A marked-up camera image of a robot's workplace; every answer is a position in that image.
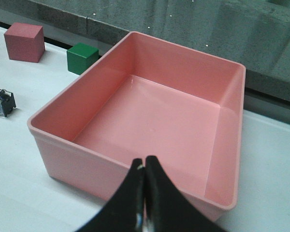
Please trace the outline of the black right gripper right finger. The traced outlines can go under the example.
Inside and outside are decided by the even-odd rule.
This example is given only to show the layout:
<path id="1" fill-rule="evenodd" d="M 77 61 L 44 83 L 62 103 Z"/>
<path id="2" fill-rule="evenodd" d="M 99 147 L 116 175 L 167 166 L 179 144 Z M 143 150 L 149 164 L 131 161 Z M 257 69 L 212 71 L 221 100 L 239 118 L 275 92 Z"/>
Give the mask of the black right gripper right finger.
<path id="1" fill-rule="evenodd" d="M 154 232 L 223 232 L 198 211 L 169 179 L 156 156 L 145 160 L 146 214 Z"/>

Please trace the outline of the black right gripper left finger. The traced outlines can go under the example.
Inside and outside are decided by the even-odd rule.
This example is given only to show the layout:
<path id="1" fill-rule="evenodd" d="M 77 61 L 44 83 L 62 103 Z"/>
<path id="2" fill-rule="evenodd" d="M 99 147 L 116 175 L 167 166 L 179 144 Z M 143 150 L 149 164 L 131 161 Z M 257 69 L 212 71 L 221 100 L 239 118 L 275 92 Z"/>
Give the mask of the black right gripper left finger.
<path id="1" fill-rule="evenodd" d="M 141 232 L 144 223 L 145 168 L 132 161 L 123 182 L 104 207 L 79 232 Z"/>

